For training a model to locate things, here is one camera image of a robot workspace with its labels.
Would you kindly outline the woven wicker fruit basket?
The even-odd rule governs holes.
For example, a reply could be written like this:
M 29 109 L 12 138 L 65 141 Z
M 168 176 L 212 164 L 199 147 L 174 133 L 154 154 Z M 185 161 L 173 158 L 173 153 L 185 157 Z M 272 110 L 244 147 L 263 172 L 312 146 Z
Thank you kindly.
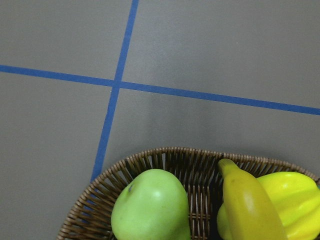
M 218 161 L 233 160 L 255 177 L 274 172 L 314 173 L 286 161 L 187 147 L 161 147 L 126 157 L 102 172 L 82 192 L 67 214 L 57 235 L 59 240 L 112 240 L 111 214 L 122 190 L 140 173 L 163 169 L 184 185 L 189 201 L 189 225 L 193 240 L 218 240 L 217 213 L 222 204 L 222 177 Z

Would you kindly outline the green pear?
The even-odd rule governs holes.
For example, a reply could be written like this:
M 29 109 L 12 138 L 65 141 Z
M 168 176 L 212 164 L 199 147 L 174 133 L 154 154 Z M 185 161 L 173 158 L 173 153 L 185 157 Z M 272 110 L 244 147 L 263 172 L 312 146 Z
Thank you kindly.
M 168 171 L 142 172 L 118 196 L 111 228 L 118 240 L 191 239 L 185 188 Z

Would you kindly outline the yellow star fruit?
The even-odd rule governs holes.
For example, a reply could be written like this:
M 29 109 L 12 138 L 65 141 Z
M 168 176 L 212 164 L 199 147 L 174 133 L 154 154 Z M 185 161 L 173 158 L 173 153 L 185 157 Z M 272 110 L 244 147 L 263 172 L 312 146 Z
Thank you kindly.
M 275 172 L 256 178 L 273 203 L 287 240 L 314 240 L 320 234 L 320 190 L 298 172 Z

